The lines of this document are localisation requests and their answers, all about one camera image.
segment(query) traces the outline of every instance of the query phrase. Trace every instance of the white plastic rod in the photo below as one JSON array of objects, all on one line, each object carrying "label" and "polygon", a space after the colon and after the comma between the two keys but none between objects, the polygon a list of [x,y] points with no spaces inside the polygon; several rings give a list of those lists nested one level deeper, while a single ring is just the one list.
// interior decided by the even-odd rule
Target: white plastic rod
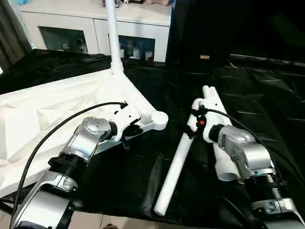
[{"label": "white plastic rod", "polygon": [[162,186],[157,203],[154,207],[154,212],[160,216],[164,216],[168,205],[171,201],[173,191],[175,190],[177,181],[179,179],[182,167],[184,165],[186,156],[192,145],[193,139],[190,139],[186,133],[183,133],[175,156],[173,158],[171,167],[166,176],[165,182]]},{"label": "white plastic rod", "polygon": [[107,20],[109,28],[109,40],[111,50],[111,69],[114,71],[123,71],[123,64],[120,56],[120,43],[118,27],[116,23],[116,13],[114,0],[106,0]]}]

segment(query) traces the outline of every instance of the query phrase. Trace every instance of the black cable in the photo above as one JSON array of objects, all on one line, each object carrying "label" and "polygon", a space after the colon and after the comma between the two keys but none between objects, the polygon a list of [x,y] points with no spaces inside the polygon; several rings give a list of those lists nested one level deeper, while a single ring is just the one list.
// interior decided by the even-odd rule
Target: black cable
[{"label": "black cable", "polygon": [[[234,121],[235,123],[237,123],[238,125],[240,125],[243,129],[245,129],[246,131],[248,131],[255,139],[258,143],[260,143],[262,146],[264,146],[266,148],[267,151],[268,150],[268,147],[267,145],[252,131],[250,130],[247,126],[245,126],[244,124],[242,124],[241,122],[239,122],[237,119],[231,117],[230,115],[224,113],[224,112],[221,112],[221,111],[217,111],[217,110],[213,110],[213,109],[205,109],[206,112],[214,112],[214,113],[218,113],[220,115],[223,115],[229,119],[231,119],[232,121]],[[292,168],[292,170],[297,174],[297,176],[300,178],[300,180],[303,182],[303,184],[305,184],[305,180],[304,178],[302,177],[302,175],[297,171],[296,167],[294,166],[294,164],[287,158],[285,157],[284,155],[281,155],[281,154],[277,154],[279,155],[280,157],[282,157],[288,164],[289,166]],[[278,175],[281,179],[282,176],[281,176],[281,173],[279,171],[278,172]]]},{"label": "black cable", "polygon": [[225,200],[227,203],[227,206],[230,210],[232,210],[233,215],[236,217],[236,219],[242,224],[244,228],[253,228],[249,219],[245,216],[245,214],[231,201],[229,201],[224,196],[219,196],[219,198]]},{"label": "black cable", "polygon": [[25,178],[26,178],[26,175],[27,175],[27,172],[29,170],[29,167],[31,165],[31,162],[33,161],[33,158],[34,156],[36,155],[38,149],[42,146],[42,144],[55,132],[57,131],[59,128],[61,128],[63,125],[65,125],[68,121],[70,121],[71,119],[89,111],[89,110],[92,110],[92,109],[95,109],[97,107],[101,107],[101,106],[106,106],[106,105],[124,105],[125,103],[121,103],[121,102],[108,102],[108,103],[102,103],[102,104],[97,104],[97,105],[94,105],[94,106],[91,106],[91,107],[88,107],[82,111],[79,111],[73,115],[71,115],[70,117],[66,118],[65,120],[63,120],[61,123],[59,123],[56,127],[54,127],[50,132],[47,133],[47,135],[36,145],[36,147],[34,148],[33,152],[31,153],[28,161],[27,161],[27,164],[25,165],[24,167],[24,170],[23,170],[23,173],[21,175],[21,179],[20,179],[20,182],[19,182],[19,185],[18,185],[18,188],[17,188],[17,193],[16,193],[16,197],[15,197],[15,202],[14,202],[14,208],[13,208],[13,214],[11,216],[11,220],[10,220],[10,227],[11,227],[11,224],[12,224],[12,221],[13,221],[13,216],[15,215],[16,211],[17,211],[17,207],[18,207],[18,202],[19,202],[19,196],[20,196],[20,193],[21,193],[21,190],[22,190],[22,187],[23,187],[23,184],[24,184],[24,181],[25,181]]}]

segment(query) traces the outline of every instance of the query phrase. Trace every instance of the white cabinet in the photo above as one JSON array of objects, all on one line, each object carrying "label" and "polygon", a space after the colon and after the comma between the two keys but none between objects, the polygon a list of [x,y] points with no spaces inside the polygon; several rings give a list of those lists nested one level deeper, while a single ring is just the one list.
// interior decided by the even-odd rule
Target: white cabinet
[{"label": "white cabinet", "polygon": [[[106,20],[94,20],[100,53],[110,55],[108,24]],[[165,62],[169,27],[118,21],[118,34],[124,56],[132,56],[129,50],[139,49],[144,58],[145,52],[152,52],[154,61]]]},{"label": "white cabinet", "polygon": [[21,12],[33,44],[38,49],[99,53],[91,18]]},{"label": "white cabinet", "polygon": [[[19,10],[38,49],[110,55],[107,10],[101,2],[31,0]],[[116,16],[124,57],[164,62],[171,11],[159,4],[121,4]]]}]

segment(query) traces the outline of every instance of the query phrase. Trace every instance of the gray curtain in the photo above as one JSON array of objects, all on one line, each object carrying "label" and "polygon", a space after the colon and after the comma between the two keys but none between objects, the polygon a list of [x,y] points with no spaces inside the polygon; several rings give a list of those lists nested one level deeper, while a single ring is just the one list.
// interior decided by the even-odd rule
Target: gray curtain
[{"label": "gray curtain", "polygon": [[8,0],[0,0],[0,67],[8,69],[31,50]]}]

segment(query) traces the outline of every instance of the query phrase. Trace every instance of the black tablecloth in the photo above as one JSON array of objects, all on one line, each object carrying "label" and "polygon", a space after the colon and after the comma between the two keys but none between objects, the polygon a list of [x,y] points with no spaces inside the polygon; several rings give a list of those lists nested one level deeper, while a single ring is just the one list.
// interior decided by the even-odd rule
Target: black tablecloth
[{"label": "black tablecloth", "polygon": [[[124,72],[147,100],[169,116],[163,131],[150,131],[93,157],[76,198],[80,210],[166,221],[186,226],[238,227],[227,198],[248,211],[243,185],[221,182],[210,144],[196,138],[166,217],[153,213],[171,159],[202,86],[215,86],[228,114],[257,133],[271,150],[283,178],[305,216],[305,77],[276,71],[200,68],[192,71],[160,63],[124,61]],[[107,69],[109,57],[34,50],[0,75],[0,94]]]}]

